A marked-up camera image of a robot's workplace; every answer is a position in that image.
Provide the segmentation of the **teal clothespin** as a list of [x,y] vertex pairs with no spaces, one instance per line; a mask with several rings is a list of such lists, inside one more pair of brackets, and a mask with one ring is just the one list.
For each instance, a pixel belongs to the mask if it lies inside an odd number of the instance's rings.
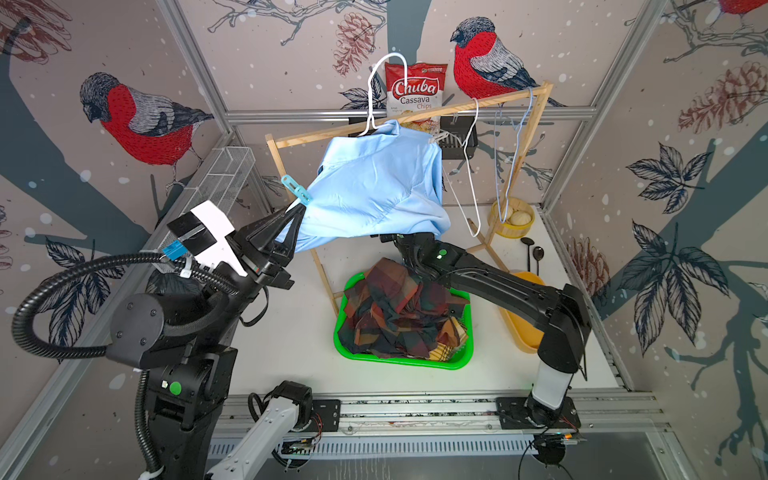
[[285,174],[281,177],[281,183],[285,189],[294,196],[292,206],[302,204],[308,206],[312,202],[309,192],[300,185],[292,176]]

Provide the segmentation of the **light blue long-sleeve shirt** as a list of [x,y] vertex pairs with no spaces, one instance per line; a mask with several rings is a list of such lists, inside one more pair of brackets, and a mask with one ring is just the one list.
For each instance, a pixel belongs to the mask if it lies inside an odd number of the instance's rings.
[[394,120],[368,136],[332,139],[308,187],[312,200],[295,251],[337,238],[441,236],[451,226],[442,176],[442,151],[433,137]]

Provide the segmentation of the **white wire hanger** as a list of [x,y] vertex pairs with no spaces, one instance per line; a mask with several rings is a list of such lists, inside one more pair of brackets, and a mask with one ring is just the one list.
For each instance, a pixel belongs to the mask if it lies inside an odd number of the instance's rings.
[[378,129],[378,126],[376,125],[375,120],[375,110],[376,107],[374,105],[374,94],[376,93],[376,89],[379,89],[381,93],[384,93],[384,87],[385,85],[380,81],[378,77],[378,70],[386,64],[386,62],[389,59],[399,59],[402,63],[402,66],[404,67],[404,80],[408,80],[408,63],[406,57],[398,52],[393,51],[391,53],[388,53],[384,56],[382,56],[374,66],[370,69],[370,74],[368,76],[367,80],[367,110],[366,110],[366,117],[365,117],[365,126],[364,130],[358,134],[358,137],[364,137],[368,135],[370,132],[375,131]]
[[448,180],[448,185],[450,187],[451,193],[454,196],[454,199],[457,202],[457,205],[459,206],[460,212],[464,216],[464,221],[466,223],[467,229],[468,229],[471,237],[472,238],[477,238],[480,235],[480,233],[481,233],[482,220],[480,218],[479,203],[478,203],[477,194],[476,194],[476,190],[475,190],[475,186],[474,186],[474,179],[473,179],[474,170],[473,170],[473,167],[471,165],[471,159],[469,158],[469,154],[468,154],[468,145],[469,145],[469,140],[471,139],[472,132],[476,130],[476,125],[477,125],[477,122],[479,120],[480,105],[479,105],[479,100],[477,98],[472,98],[472,100],[474,101],[474,105],[475,105],[474,117],[473,117],[471,125],[467,129],[467,132],[466,132],[466,135],[464,136],[464,139],[461,140],[461,147],[462,147],[462,154],[463,154],[463,159],[464,159],[463,164],[464,164],[464,167],[465,167],[465,172],[467,174],[470,192],[471,192],[471,195],[472,195],[472,203],[473,203],[475,214],[476,214],[476,217],[477,217],[477,220],[478,220],[478,222],[477,222],[475,227],[472,227],[470,225],[470,218],[465,214],[463,206],[462,206],[462,204],[459,201],[458,194],[456,193],[456,191],[455,191],[455,189],[453,187],[453,184],[451,183],[451,180]]

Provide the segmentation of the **yellow plaid long-sleeve shirt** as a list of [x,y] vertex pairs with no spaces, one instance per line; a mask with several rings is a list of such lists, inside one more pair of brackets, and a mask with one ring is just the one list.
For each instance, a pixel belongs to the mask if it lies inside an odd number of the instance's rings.
[[464,324],[456,317],[448,318],[438,332],[436,347],[429,352],[428,359],[434,362],[450,361],[465,346],[468,338]]

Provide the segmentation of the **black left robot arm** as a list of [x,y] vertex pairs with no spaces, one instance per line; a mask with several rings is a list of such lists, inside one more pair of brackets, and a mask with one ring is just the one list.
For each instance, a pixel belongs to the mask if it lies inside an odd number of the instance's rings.
[[[188,258],[157,251],[105,256],[53,275],[17,308],[12,336],[23,350],[59,360],[104,357],[140,373],[134,405],[148,479],[204,479],[209,445],[237,358],[225,335],[270,288],[289,289],[287,272],[305,207],[295,203],[241,229],[204,202],[170,224]],[[91,273],[162,264],[202,284],[198,293],[138,293],[113,313],[107,345],[59,346],[33,323],[62,288]]]

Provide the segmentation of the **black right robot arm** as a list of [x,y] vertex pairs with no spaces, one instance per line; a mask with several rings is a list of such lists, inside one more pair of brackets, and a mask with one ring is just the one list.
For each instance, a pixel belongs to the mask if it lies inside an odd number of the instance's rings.
[[557,289],[495,268],[467,250],[431,233],[387,234],[405,265],[443,285],[477,295],[510,311],[543,333],[536,380],[524,406],[530,422],[547,426],[560,418],[573,376],[586,369],[591,332],[582,292],[571,284]]

